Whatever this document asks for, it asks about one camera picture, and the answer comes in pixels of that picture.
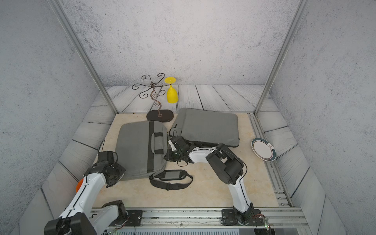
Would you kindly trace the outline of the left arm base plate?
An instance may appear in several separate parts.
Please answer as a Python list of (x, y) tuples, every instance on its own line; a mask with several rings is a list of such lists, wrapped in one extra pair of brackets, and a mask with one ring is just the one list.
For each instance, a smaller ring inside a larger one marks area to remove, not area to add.
[(143, 210), (127, 210), (121, 213), (110, 227), (138, 227), (141, 225)]

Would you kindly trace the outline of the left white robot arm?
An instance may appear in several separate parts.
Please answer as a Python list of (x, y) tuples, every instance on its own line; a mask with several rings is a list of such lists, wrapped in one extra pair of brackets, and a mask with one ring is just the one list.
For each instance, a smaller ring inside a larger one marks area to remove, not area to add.
[(89, 167), (68, 207), (61, 215), (47, 223), (45, 235), (101, 235), (111, 224), (122, 228), (129, 221), (129, 214), (121, 200), (105, 204), (91, 216), (95, 200), (103, 187), (114, 186), (124, 175), (125, 169), (108, 161)]

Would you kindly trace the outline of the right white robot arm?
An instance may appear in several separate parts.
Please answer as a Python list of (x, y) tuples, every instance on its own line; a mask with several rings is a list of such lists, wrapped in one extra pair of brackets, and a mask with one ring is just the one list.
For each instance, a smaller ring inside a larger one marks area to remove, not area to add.
[(215, 147), (198, 147), (187, 142), (183, 137), (173, 137), (168, 141), (171, 152), (167, 160), (172, 162), (208, 163), (216, 176), (230, 190), (233, 199), (233, 208), (242, 220), (247, 220), (254, 212), (254, 206), (249, 199), (244, 185), (246, 167), (244, 161), (239, 158), (225, 144)]

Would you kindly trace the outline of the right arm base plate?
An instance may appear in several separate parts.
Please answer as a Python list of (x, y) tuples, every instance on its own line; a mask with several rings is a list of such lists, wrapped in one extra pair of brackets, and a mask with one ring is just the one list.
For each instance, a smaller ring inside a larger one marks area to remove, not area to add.
[(263, 226), (264, 219), (261, 211), (258, 209), (251, 209), (245, 213), (240, 213), (236, 209), (223, 209), (221, 211), (220, 223), (224, 226)]

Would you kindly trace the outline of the grey zippered laptop bag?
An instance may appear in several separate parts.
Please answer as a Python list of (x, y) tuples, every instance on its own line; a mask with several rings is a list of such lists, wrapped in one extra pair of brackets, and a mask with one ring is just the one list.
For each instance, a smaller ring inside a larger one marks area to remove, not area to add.
[(124, 168), (122, 180), (149, 179), (152, 186), (166, 191), (188, 188), (193, 177), (185, 170), (166, 170), (172, 153), (166, 127), (158, 121), (141, 121), (121, 126), (115, 152)]

